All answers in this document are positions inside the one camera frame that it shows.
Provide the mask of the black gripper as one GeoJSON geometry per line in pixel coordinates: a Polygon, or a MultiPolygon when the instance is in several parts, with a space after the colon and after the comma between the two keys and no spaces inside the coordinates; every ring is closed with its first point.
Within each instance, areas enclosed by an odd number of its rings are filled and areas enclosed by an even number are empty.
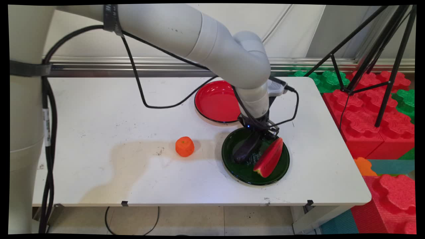
{"type": "Polygon", "coordinates": [[[265,115],[260,118],[250,118],[240,113],[239,122],[243,127],[250,130],[250,135],[246,139],[245,146],[248,148],[255,148],[259,144],[259,136],[265,140],[275,140],[278,138],[279,128],[271,127],[273,124],[270,119],[270,111],[267,111],[265,115]]]}

